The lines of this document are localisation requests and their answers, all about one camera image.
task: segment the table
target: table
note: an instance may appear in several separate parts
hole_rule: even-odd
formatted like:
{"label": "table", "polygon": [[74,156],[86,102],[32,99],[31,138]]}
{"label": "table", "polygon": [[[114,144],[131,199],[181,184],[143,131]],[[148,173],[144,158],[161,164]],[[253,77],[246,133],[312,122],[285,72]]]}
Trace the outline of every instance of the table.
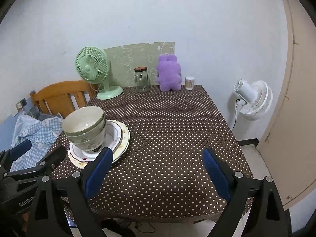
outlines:
{"label": "table", "polygon": [[[221,199],[202,163],[211,146],[234,171],[252,178],[248,163],[223,116],[202,86],[193,91],[148,93],[134,87],[110,100],[92,98],[107,119],[126,124],[131,139],[126,153],[113,164],[96,197],[88,203],[103,217],[152,222],[217,221],[226,202]],[[58,145],[68,148],[62,133]],[[54,171],[68,177],[75,167],[67,157]],[[245,212],[252,200],[248,199]]]}

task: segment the screw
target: screw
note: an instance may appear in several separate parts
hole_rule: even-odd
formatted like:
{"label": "screw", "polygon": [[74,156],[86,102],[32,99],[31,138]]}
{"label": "screw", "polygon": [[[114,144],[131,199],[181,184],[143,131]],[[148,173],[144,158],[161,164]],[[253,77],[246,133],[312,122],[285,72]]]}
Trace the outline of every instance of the screw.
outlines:
{"label": "screw", "polygon": [[72,173],[72,177],[77,178],[80,176],[80,172],[79,171],[75,171]]}
{"label": "screw", "polygon": [[48,180],[49,180],[49,176],[48,175],[43,176],[43,178],[42,178],[43,182],[47,182]]}
{"label": "screw", "polygon": [[235,172],[235,176],[238,177],[238,178],[242,178],[244,176],[244,174],[242,172]]}
{"label": "screw", "polygon": [[266,176],[265,179],[266,179],[269,183],[273,182],[273,179],[272,179],[271,176]]}

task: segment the jar lid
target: jar lid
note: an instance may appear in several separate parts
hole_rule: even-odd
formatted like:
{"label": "jar lid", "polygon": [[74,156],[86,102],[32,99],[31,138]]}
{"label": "jar lid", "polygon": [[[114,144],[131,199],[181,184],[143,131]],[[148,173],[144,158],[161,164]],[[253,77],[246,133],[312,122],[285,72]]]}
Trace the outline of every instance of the jar lid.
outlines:
{"label": "jar lid", "polygon": [[147,71],[147,67],[138,67],[134,69],[135,72],[143,72],[143,71]]}

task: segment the stack of plates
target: stack of plates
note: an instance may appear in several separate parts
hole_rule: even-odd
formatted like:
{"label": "stack of plates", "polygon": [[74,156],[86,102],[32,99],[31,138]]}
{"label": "stack of plates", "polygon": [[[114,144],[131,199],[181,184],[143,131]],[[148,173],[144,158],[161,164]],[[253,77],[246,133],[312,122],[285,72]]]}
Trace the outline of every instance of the stack of plates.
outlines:
{"label": "stack of plates", "polygon": [[104,147],[108,147],[113,151],[114,163],[127,150],[130,137],[131,134],[124,123],[116,120],[107,120],[105,139],[98,151],[83,151],[71,142],[68,149],[68,156],[76,167],[83,169],[87,163],[94,161]]}

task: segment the door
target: door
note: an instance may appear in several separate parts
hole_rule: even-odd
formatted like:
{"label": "door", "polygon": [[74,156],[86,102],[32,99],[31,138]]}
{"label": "door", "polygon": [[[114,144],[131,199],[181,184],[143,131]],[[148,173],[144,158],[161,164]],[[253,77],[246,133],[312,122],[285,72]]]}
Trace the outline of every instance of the door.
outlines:
{"label": "door", "polygon": [[289,206],[316,184],[316,27],[298,0],[288,2],[293,67],[285,100],[260,153],[283,205]]}

